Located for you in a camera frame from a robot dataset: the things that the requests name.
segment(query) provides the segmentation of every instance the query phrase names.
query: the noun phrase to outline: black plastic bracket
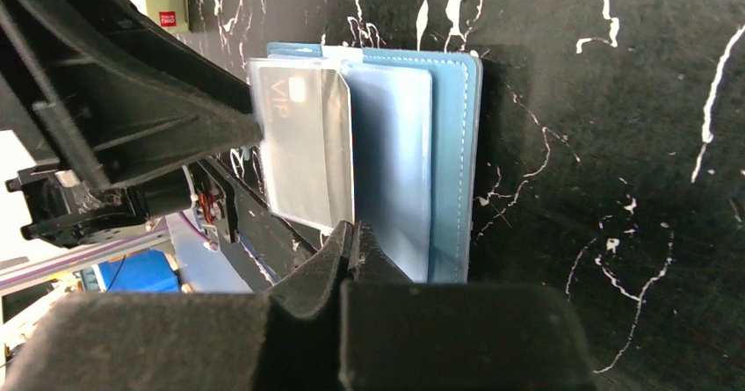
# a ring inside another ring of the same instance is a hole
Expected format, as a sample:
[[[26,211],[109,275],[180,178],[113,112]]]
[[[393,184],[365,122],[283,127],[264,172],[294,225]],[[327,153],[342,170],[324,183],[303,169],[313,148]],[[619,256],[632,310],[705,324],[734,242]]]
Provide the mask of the black plastic bracket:
[[[58,174],[34,167],[5,182],[8,192],[23,193],[28,206],[32,222],[20,229],[26,240],[63,248],[109,242],[140,235],[145,221],[191,204],[182,169],[139,186],[103,191],[82,182],[63,185]]]
[[[25,113],[4,121],[30,120],[24,145],[45,142],[92,189],[261,139],[250,87],[127,0],[0,0],[0,27],[0,73]]]
[[[340,223],[266,293],[78,293],[34,332],[6,387],[595,389],[563,294],[385,281],[392,262],[368,227]],[[360,255],[378,263],[352,263]]]
[[[272,214],[264,202],[217,159],[210,157],[190,164],[189,170],[195,178],[208,177],[212,187],[225,197],[226,216],[215,223],[220,233],[231,243],[255,244],[252,250],[256,256],[261,257],[280,279],[315,253],[292,225]]]

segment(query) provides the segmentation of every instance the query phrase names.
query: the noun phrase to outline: cable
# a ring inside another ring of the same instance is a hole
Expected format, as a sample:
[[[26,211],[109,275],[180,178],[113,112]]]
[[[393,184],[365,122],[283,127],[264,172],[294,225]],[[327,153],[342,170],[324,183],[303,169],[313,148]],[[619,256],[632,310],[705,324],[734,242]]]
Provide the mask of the cable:
[[[0,367],[6,367],[7,365],[9,365],[9,364],[10,364],[10,363],[11,363],[11,362],[12,362],[13,360],[15,360],[15,359],[16,359],[16,358],[11,358],[11,359],[9,359],[9,360],[6,360],[6,361],[5,361],[5,363],[3,363],[2,365],[0,365]]]
[[[233,174],[235,174],[236,177],[243,180],[243,176],[246,174],[246,169],[243,168],[243,150],[242,149],[230,149],[230,164],[233,166]],[[241,168],[241,174],[238,174],[238,167]]]
[[[186,223],[186,225],[189,226],[189,228],[192,229],[192,231],[194,232],[194,234],[198,235],[199,237],[201,237],[201,238],[203,238],[205,240],[205,243],[209,246],[209,250],[210,251],[216,252],[220,248],[220,245],[218,245],[217,243],[213,242],[212,239],[210,239],[209,237],[207,237],[207,235],[205,235],[204,233],[202,233],[201,231],[199,231],[199,229],[194,224],[192,224],[192,221],[189,220],[189,217],[187,217],[184,213],[179,212],[178,215],[181,217],[181,220],[184,220],[184,222]]]
[[[212,224],[213,221],[214,221],[214,219],[213,219],[213,217],[212,217],[212,215],[210,214],[210,211],[209,211],[209,208],[210,208],[210,206],[213,203],[212,193],[210,193],[209,195],[207,195],[205,193],[201,193],[199,195],[199,203],[202,206],[202,213],[204,213],[204,215],[205,215],[205,221],[207,221],[207,223],[209,223],[209,224]]]
[[[117,268],[117,271],[114,273],[112,280],[109,281],[109,286],[106,288],[106,293],[109,293],[109,290],[112,289],[112,286],[114,285],[114,281],[116,281],[116,278],[119,276],[119,273],[121,272],[121,267],[124,266],[124,261],[126,260],[127,260],[127,255],[121,258],[121,263],[119,264],[119,268]]]
[[[100,257],[101,255],[105,254],[106,252],[113,250],[119,246],[124,246],[127,243],[134,243],[138,240],[142,240],[147,237],[152,237],[154,235],[160,235],[161,233],[168,231],[168,228],[165,226],[159,227],[159,228],[153,228],[149,232],[145,233],[144,235],[139,235],[136,237],[131,237],[128,239],[119,240],[117,242],[108,243],[105,246],[94,246],[93,250],[86,251],[85,253],[78,253],[73,257],[68,257],[62,260],[59,260],[59,262],[54,262],[53,264],[48,264],[41,266],[40,268],[36,268],[38,264],[33,265],[28,268],[27,271],[23,271],[20,274],[18,274],[15,277],[11,278],[3,278],[0,277],[0,288],[8,288],[12,286],[17,286],[20,284],[25,284],[26,281],[33,280],[33,279],[40,279],[40,278],[47,278],[50,275],[54,275],[56,272],[59,271],[59,268],[68,266],[70,264],[77,264],[80,261],[83,261],[84,259],[90,258],[90,257]]]

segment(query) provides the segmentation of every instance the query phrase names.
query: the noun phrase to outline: purple cable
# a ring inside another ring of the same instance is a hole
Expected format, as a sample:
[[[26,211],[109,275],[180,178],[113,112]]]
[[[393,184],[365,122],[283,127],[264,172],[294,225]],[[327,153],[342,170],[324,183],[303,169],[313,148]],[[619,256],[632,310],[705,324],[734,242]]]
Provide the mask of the purple cable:
[[[199,229],[197,228],[197,226],[195,226],[194,224],[192,224],[192,221],[189,220],[189,217],[187,217],[184,213],[179,212],[178,213],[178,216],[181,217],[181,220],[184,220],[184,222],[186,223],[186,225],[189,226],[189,228],[192,229],[192,231],[194,232],[194,234],[196,234],[199,237],[205,239],[205,242],[207,244],[209,244],[209,247],[210,247],[211,250],[217,251],[220,248],[220,245],[218,245],[217,243],[213,242],[212,239],[210,239],[209,237],[207,237],[207,235],[205,235],[204,233],[202,233],[201,231],[199,231]]]
[[[36,274],[41,274],[42,272],[49,271],[50,269],[59,268],[59,267],[65,266],[65,265],[72,264],[72,263],[77,262],[77,261],[79,261],[81,259],[85,259],[86,257],[94,257],[94,256],[96,256],[99,253],[104,253],[107,250],[111,250],[111,249],[113,249],[113,248],[115,248],[117,246],[121,246],[122,244],[127,244],[127,243],[130,243],[130,242],[133,242],[135,240],[141,239],[142,237],[149,237],[151,235],[156,235],[158,233],[162,233],[163,231],[165,231],[167,229],[168,228],[166,226],[162,226],[160,228],[156,228],[155,230],[150,230],[148,233],[145,233],[144,235],[138,235],[137,237],[132,237],[130,239],[120,240],[120,241],[117,241],[115,243],[106,245],[103,248],[92,250],[92,251],[90,251],[90,252],[82,255],[81,257],[71,257],[69,259],[65,259],[65,260],[63,260],[61,262],[58,262],[56,264],[51,264],[49,266],[45,266],[43,268],[39,268],[39,269],[33,270],[31,272],[27,272],[27,273],[25,273],[23,275],[20,275],[18,277],[14,277],[12,279],[2,280],[2,281],[0,281],[0,288],[2,288],[3,286],[5,286],[7,284],[10,284],[10,283],[15,283],[15,282],[18,282],[20,280],[28,279],[29,277],[32,277],[32,276],[34,276]]]

